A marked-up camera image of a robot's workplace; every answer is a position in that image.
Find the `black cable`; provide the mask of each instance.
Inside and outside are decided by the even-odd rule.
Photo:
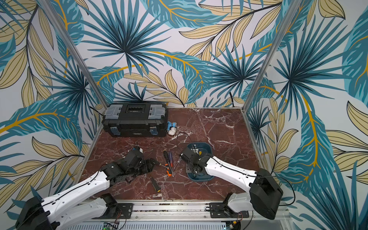
[[[182,151],[180,151],[179,146],[178,146],[178,137],[179,137],[179,134],[182,134],[182,133],[189,137],[190,143],[193,145],[192,139],[190,138],[189,134],[187,134],[186,132],[179,132],[176,135],[176,148],[179,150],[180,153],[182,153]]]
[[[235,171],[235,172],[238,172],[238,173],[241,173],[241,174],[243,174],[243,175],[245,175],[245,176],[248,176],[248,177],[258,177],[258,178],[269,178],[269,177],[276,177],[276,178],[281,178],[281,179],[283,179],[283,180],[285,180],[286,182],[288,182],[288,184],[290,185],[290,188],[291,188],[291,190],[293,191],[293,194],[294,194],[294,200],[293,200],[293,202],[291,202],[291,203],[289,203],[289,204],[285,204],[285,205],[279,205],[279,206],[289,206],[289,205],[292,205],[294,202],[295,202],[295,200],[296,200],[296,195],[295,195],[295,191],[294,191],[294,188],[292,187],[292,185],[291,185],[291,183],[287,180],[287,179],[285,179],[285,178],[283,178],[283,177],[279,177],[279,176],[267,176],[267,177],[264,177],[264,176],[252,176],[252,175],[248,175],[248,174],[245,174],[245,173],[243,173],[243,172],[241,172],[241,171],[238,171],[238,170],[235,170],[235,169],[231,169],[231,168],[229,168],[229,167],[226,167],[225,165],[223,165],[223,164],[221,164],[221,163],[219,163],[218,161],[216,161],[219,165],[221,165],[221,166],[223,166],[223,167],[225,167],[225,168],[227,168],[227,169],[230,169],[230,170],[233,170],[233,171]]]
[[[33,214],[35,214],[38,210],[40,210],[42,207],[38,207],[38,209],[36,209],[34,212],[32,212],[26,219],[24,219],[24,221],[21,223],[21,225],[19,225],[19,227],[17,228],[17,230],[18,229],[20,229],[21,228],[21,226],[29,219],[29,218],[31,218],[32,217],[32,215]]]
[[[127,223],[127,218],[125,218],[125,222],[124,222],[123,226],[121,228],[119,228],[119,230],[122,230],[126,223]]]
[[[93,109],[94,111],[98,112],[98,111],[97,111],[97,109],[93,108],[92,106],[90,106],[90,108],[91,108],[91,109]]]
[[[113,227],[114,229],[117,229],[117,227],[115,227],[114,225],[112,225],[111,223],[108,223],[108,222],[104,222],[104,226],[102,227],[103,229],[107,227],[107,225],[105,225],[105,224],[108,224],[111,227]]]
[[[76,187],[76,188],[73,188],[72,190],[70,190],[70,191],[68,191],[68,192],[64,193],[64,194],[63,194],[63,195],[61,195],[59,198],[57,198],[55,201],[60,200],[63,196],[67,195],[68,193],[70,193],[70,192],[71,192],[71,191],[73,191],[73,190],[76,190],[77,188],[80,188],[80,187],[82,187],[82,186],[85,186],[86,184],[90,184],[90,183],[91,183],[91,182],[92,182],[92,181],[97,177],[97,175],[98,175],[98,173],[100,172],[100,170],[101,170],[102,166],[104,166],[105,164],[101,165],[100,169],[97,171],[97,173],[96,173],[95,177],[94,177],[92,180],[90,180],[89,182],[87,182],[87,183],[85,183],[85,184],[82,184],[82,185],[80,185],[80,186],[78,186],[78,187]],[[47,204],[44,204],[42,207],[44,207],[45,205],[48,205],[48,204],[54,203],[55,201],[53,201],[53,202],[49,202],[49,203],[47,203]]]
[[[251,218],[251,220],[248,222],[247,226],[245,226],[245,228],[243,228],[243,230],[245,230],[251,224],[252,219],[253,219],[253,211],[252,211],[252,218]]]

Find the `metal base plate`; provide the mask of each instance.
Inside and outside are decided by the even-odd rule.
[[[232,212],[230,217],[225,215],[224,206],[225,205],[223,203],[209,203],[211,218],[241,218],[241,215],[236,212]],[[240,213],[243,215],[243,218],[249,217],[248,211],[241,211]]]
[[[132,211],[133,211],[133,203],[118,203],[118,206],[121,210],[121,215],[119,217],[119,219],[130,219],[131,215],[132,215]],[[104,216],[100,216],[100,217],[96,217],[93,219],[106,219],[106,217]]]

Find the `wire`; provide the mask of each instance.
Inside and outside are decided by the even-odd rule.
[[[121,228],[119,228],[119,230],[122,230],[126,223],[127,223],[127,218],[125,218],[125,222],[124,222],[123,226]]]
[[[31,216],[33,215],[33,214],[35,214],[38,210],[40,210],[42,207],[38,207],[38,209],[36,209],[34,212],[32,212],[26,219],[24,219],[24,221],[21,223],[21,225],[19,225],[19,227],[17,228],[17,230],[18,229],[20,229],[21,228],[21,226],[25,223],[25,222],[27,222],[27,220],[29,219],[29,218],[31,218]]]
[[[225,167],[225,168],[227,168],[227,169],[230,169],[230,170],[233,170],[233,171],[235,171],[235,172],[238,172],[238,173],[241,173],[241,174],[243,174],[243,175],[245,175],[245,176],[248,176],[248,177],[258,177],[258,178],[270,178],[270,177],[272,177],[272,178],[274,178],[274,177],[276,177],[276,178],[280,178],[280,179],[283,179],[283,180],[285,180],[289,185],[290,185],[290,188],[291,188],[291,190],[293,191],[293,194],[294,194],[294,200],[293,200],[293,202],[291,202],[291,203],[289,203],[289,204],[284,204],[284,205],[279,205],[279,206],[289,206],[289,205],[292,205],[294,202],[295,202],[295,200],[296,200],[296,195],[295,195],[295,191],[294,191],[294,188],[292,187],[292,185],[291,185],[291,183],[287,180],[287,179],[285,179],[285,178],[283,178],[283,177],[279,177],[279,176],[267,176],[267,177],[264,177],[264,176],[259,176],[259,175],[257,175],[257,176],[252,176],[252,175],[248,175],[248,174],[245,174],[245,173],[243,173],[243,172],[241,172],[241,171],[238,171],[238,170],[235,170],[235,169],[231,169],[231,168],[229,168],[229,167],[226,167],[225,165],[223,165],[223,164],[221,164],[221,163],[219,163],[218,161],[216,161],[219,165],[221,165],[221,166],[223,166],[223,167]]]
[[[253,219],[253,211],[252,211],[252,218],[251,218],[251,220],[248,222],[247,226],[245,226],[245,228],[243,228],[243,230],[245,230],[250,225],[250,223],[252,222],[252,219]]]
[[[100,172],[100,170],[101,170],[102,166],[104,166],[105,164],[101,165],[100,169],[97,171],[97,173],[96,173],[95,177],[94,177],[92,180],[90,180],[89,182],[87,182],[87,183],[85,183],[85,184],[82,184],[82,185],[80,185],[80,186],[78,186],[78,187],[75,187],[75,188],[73,188],[73,189],[72,189],[72,190],[70,190],[70,191],[67,191],[66,193],[64,193],[63,195],[61,195],[59,198],[57,198],[55,201],[60,200],[63,196],[67,195],[67,194],[68,194],[68,193],[70,193],[71,191],[76,190],[77,188],[80,188],[80,187],[82,187],[82,186],[85,186],[86,184],[91,183],[91,182],[92,182],[92,181],[97,177],[97,175],[98,175],[98,173]],[[51,204],[51,203],[55,203],[55,201],[51,201],[51,202],[49,202],[49,203],[47,203],[47,204],[44,204],[42,207],[44,207],[45,205]]]
[[[190,139],[189,134],[187,134],[186,132],[179,132],[176,135],[176,148],[179,150],[180,153],[182,153],[182,151],[180,151],[179,146],[178,146],[178,137],[179,137],[179,134],[182,134],[182,133],[185,134],[185,135],[187,135],[189,137],[190,143],[193,144],[192,139]]]

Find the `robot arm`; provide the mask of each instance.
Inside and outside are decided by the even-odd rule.
[[[26,201],[15,224],[17,230],[61,230],[83,220],[118,213],[117,202],[105,194],[88,204],[81,201],[103,191],[117,182],[130,183],[135,177],[149,173],[159,163],[143,159],[142,149],[131,150],[118,161],[103,165],[84,181],[43,200],[33,197]]]
[[[185,148],[180,157],[189,165],[192,173],[203,173],[222,178],[245,192],[228,194],[224,201],[228,212],[255,210],[268,219],[275,219],[283,191],[265,169],[259,172],[226,163],[208,153],[193,152]]]

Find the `ventilation grill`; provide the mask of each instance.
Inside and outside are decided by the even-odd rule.
[[[118,229],[124,225],[121,221]],[[83,222],[68,228],[68,230],[101,230],[104,226],[99,222]],[[121,230],[225,230],[221,222],[127,222]]]

